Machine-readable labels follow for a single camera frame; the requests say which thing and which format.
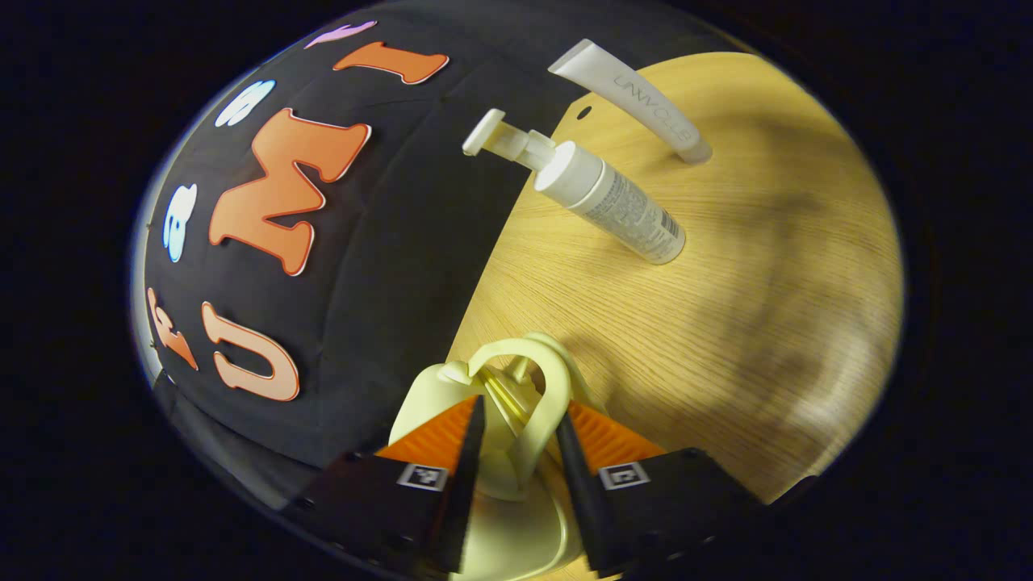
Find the mug handle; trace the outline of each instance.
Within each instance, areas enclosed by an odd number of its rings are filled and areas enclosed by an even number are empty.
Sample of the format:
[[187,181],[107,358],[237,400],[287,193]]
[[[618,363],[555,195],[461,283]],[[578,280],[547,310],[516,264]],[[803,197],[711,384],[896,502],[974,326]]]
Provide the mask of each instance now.
[[[541,333],[540,331],[533,331],[531,333],[528,333],[527,335],[524,335],[524,338],[533,339],[535,341],[538,341],[539,343],[545,343],[546,345],[552,347],[553,350],[555,350],[561,358],[563,358],[563,363],[567,365],[567,370],[570,372],[570,381],[571,381],[570,396],[573,398],[574,401],[576,401],[577,403],[584,403],[585,405],[594,408],[596,411],[599,411],[603,416],[606,416],[607,418],[609,417],[609,412],[606,410],[606,406],[603,405],[598,400],[596,400],[595,398],[593,398],[589,393],[588,383],[585,381],[585,376],[582,375],[581,369],[577,368],[577,363],[574,362],[574,358],[570,357],[570,351],[568,351],[567,348],[563,346],[563,343],[557,341],[552,335]],[[520,375],[518,375],[518,378],[522,377],[524,373],[527,372],[527,359],[526,358],[514,359],[512,363],[506,366],[506,371],[509,371],[510,366],[514,367],[513,371],[520,373]]]
[[470,358],[468,374],[476,375],[488,360],[520,356],[534,361],[545,376],[545,390],[531,418],[513,444],[504,452],[481,460],[480,472],[486,492],[506,500],[521,500],[527,482],[534,475],[538,458],[556,432],[570,403],[570,372],[563,358],[549,345],[533,339],[502,339],[488,343]]

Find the orange gripper pad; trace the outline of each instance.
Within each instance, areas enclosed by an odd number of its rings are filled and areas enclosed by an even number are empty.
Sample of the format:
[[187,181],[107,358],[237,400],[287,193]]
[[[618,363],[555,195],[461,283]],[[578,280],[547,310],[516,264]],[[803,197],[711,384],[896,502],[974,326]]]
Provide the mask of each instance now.
[[471,396],[445,409],[376,455],[400,462],[437,466],[455,475],[477,397]]
[[593,475],[603,466],[634,462],[664,453],[663,449],[621,424],[576,401],[567,407],[585,461]]

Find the black background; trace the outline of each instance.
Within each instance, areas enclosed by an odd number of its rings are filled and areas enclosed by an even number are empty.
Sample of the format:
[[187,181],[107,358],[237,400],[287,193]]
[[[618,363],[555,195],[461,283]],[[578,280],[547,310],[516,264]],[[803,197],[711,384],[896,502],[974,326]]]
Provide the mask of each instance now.
[[[1013,579],[1029,569],[1018,427],[1031,384],[1020,366],[1031,345],[1021,282],[1031,203],[1028,180],[1014,179],[1028,164],[1028,137],[1016,137],[1030,129],[1029,28],[1019,6],[686,6],[806,83],[884,172],[915,316],[885,404],[825,481],[770,529],[716,541],[680,577]],[[7,213],[10,281],[27,290],[8,299],[10,578],[362,578],[247,507],[183,448],[150,400],[125,305],[136,204],[179,132],[230,80],[349,6],[9,10],[9,116],[29,129],[10,135],[9,167],[28,178],[11,186]],[[161,85],[144,82],[156,68]]]

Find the pump dispenser head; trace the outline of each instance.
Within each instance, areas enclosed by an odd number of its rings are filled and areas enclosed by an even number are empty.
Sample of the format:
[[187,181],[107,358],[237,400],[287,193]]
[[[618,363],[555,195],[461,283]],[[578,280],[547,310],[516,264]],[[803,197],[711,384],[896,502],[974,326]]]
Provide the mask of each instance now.
[[528,170],[543,170],[556,155],[556,142],[534,129],[524,132],[503,123],[505,116],[497,109],[489,111],[463,143],[463,153],[477,155],[483,148]]

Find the white tube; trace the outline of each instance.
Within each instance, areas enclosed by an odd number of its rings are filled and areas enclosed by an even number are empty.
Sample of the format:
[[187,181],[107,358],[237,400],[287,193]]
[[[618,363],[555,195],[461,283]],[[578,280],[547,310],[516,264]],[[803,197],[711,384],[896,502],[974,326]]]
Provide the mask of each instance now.
[[702,163],[710,159],[710,145],[675,103],[630,66],[588,38],[574,44],[549,71],[623,109],[667,142],[685,162]]

